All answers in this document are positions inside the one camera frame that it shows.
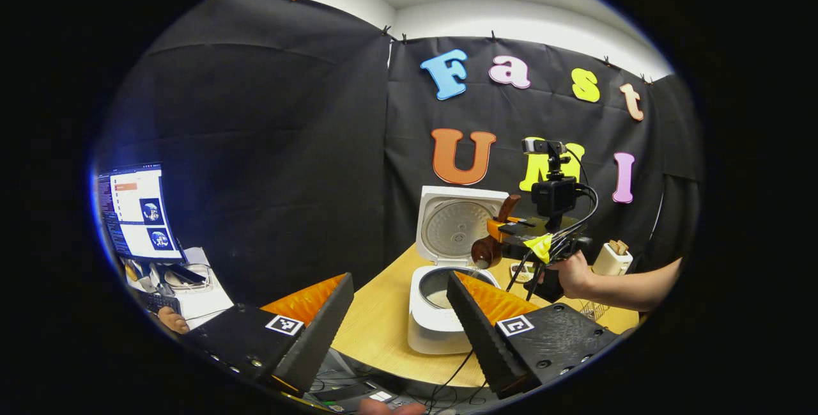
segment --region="wooden table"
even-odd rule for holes
[[[511,280],[509,266],[519,260],[503,258],[488,271],[505,290]],[[466,354],[433,355],[412,350],[406,341],[409,320],[409,284],[415,269],[432,262],[418,255],[412,245],[383,272],[355,292],[344,322],[336,334],[332,348],[366,365],[412,380],[442,385],[458,370]],[[511,292],[525,298],[523,285],[515,283]],[[539,306],[549,302],[537,296],[531,301]],[[564,304],[581,310],[585,301],[561,298]],[[610,308],[598,324],[613,333],[622,333],[639,322],[639,313],[622,308]],[[449,383],[450,386],[481,386],[482,376],[477,358],[472,356]]]

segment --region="human arm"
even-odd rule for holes
[[[651,272],[601,276],[588,269],[581,251],[547,269],[560,272],[560,284],[570,299],[587,299],[608,306],[650,311],[667,295],[677,279],[681,258]]]

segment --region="black backdrop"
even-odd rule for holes
[[[100,168],[163,162],[167,213],[234,301],[382,269],[389,37],[308,0],[206,0],[128,75]]]
[[[467,87],[462,94],[446,100],[436,97],[437,86],[421,62],[459,49],[467,54],[461,64],[467,76],[459,80]],[[531,86],[515,88],[494,82],[488,75],[495,56],[514,56],[529,68]],[[580,100],[573,94],[571,72],[575,68],[596,75],[599,100]],[[640,94],[639,109],[644,118],[636,121],[628,113],[620,86],[630,83]],[[660,204],[664,206],[666,165],[683,171],[692,190],[704,168],[701,156],[701,130],[690,103],[689,94],[676,76],[664,77],[654,84],[602,60],[551,45],[490,37],[438,37],[392,44],[389,65],[389,106],[387,109],[385,146],[387,167],[386,256],[393,260],[415,240],[415,225],[422,185],[452,185],[444,182],[432,167],[435,140],[433,129],[456,129],[462,132],[455,155],[461,170],[472,167],[474,142],[471,132],[491,132],[497,141],[491,145],[488,170],[471,188],[507,191],[521,194],[514,214],[536,216],[530,193],[520,190],[526,177],[528,157],[523,155],[521,141],[527,136],[576,143],[584,147],[582,167],[599,194],[599,208],[588,221],[588,235],[594,245],[585,255],[592,262],[608,239],[621,239],[631,247],[636,263],[634,270],[656,269],[683,255],[692,233],[695,218],[684,220],[673,211],[688,208],[693,215],[699,206],[698,196],[678,196],[671,188],[663,212],[661,234],[663,247],[651,248],[651,257],[642,257],[657,224]],[[616,203],[617,164],[614,153],[630,153],[632,166],[631,203]],[[584,176],[578,176],[581,182]],[[576,209],[567,215],[580,219],[587,215],[590,200],[581,198]]]
[[[488,172],[470,187],[523,194],[515,211],[521,217],[536,214],[530,194],[519,189],[528,161],[522,138],[579,144],[587,176],[578,179],[599,194],[588,222],[589,260],[608,239],[628,243],[636,271],[683,254],[701,179],[688,171],[700,171],[704,160],[677,78],[651,85],[550,45],[439,37],[395,42],[387,84],[388,44],[372,25],[313,1],[203,1],[126,78],[97,165],[163,162],[174,233],[185,247],[202,246],[231,297],[249,304],[339,270],[362,286],[411,246],[422,185],[448,185],[433,171],[433,129],[496,135]],[[420,65],[453,49],[468,56],[467,89],[438,100]],[[493,82],[495,56],[528,63],[531,86]],[[596,75],[599,100],[573,94],[575,68]],[[628,113],[619,89],[626,83],[640,94],[642,121]],[[636,158],[631,203],[611,199],[617,152]],[[473,142],[460,141],[456,167],[469,169],[473,158]],[[666,169],[675,179],[663,175]],[[588,209],[590,200],[581,199],[568,215],[583,217]]]

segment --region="hand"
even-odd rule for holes
[[[158,311],[158,319],[162,322],[162,324],[166,325],[167,328],[175,333],[186,334],[190,331],[190,328],[187,327],[187,322],[185,322],[185,319],[182,318],[181,314],[177,314],[175,311],[173,311],[172,307],[163,306]]]
[[[426,407],[417,402],[402,405],[394,412],[389,410],[388,405],[374,398],[365,398],[359,405],[359,415],[421,415],[421,413],[426,413]]]
[[[549,263],[546,265],[546,269],[560,272],[560,284],[567,298],[587,299],[589,293],[593,290],[594,276],[596,275],[588,269],[588,261],[585,260],[582,250],[578,250],[576,254],[571,255],[567,260]],[[545,275],[544,272],[540,274],[538,280],[540,284],[543,283]]]

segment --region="orange letter u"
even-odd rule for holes
[[[435,173],[444,182],[456,185],[474,185],[486,176],[488,170],[488,153],[491,144],[497,141],[497,136],[490,132],[473,132],[471,140],[474,142],[474,163],[469,170],[460,170],[455,166],[455,153],[458,150],[458,141],[463,133],[456,129],[432,130],[435,139],[435,155],[432,166]]]

